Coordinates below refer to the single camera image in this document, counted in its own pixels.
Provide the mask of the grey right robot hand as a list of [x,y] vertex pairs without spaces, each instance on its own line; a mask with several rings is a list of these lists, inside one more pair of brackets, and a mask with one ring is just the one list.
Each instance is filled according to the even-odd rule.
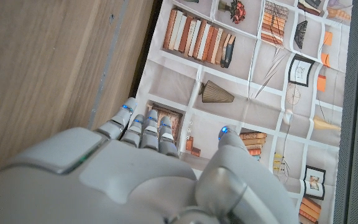
[[285,187],[229,127],[200,175],[170,120],[129,98],[98,129],[71,128],[0,170],[0,223],[297,223]]

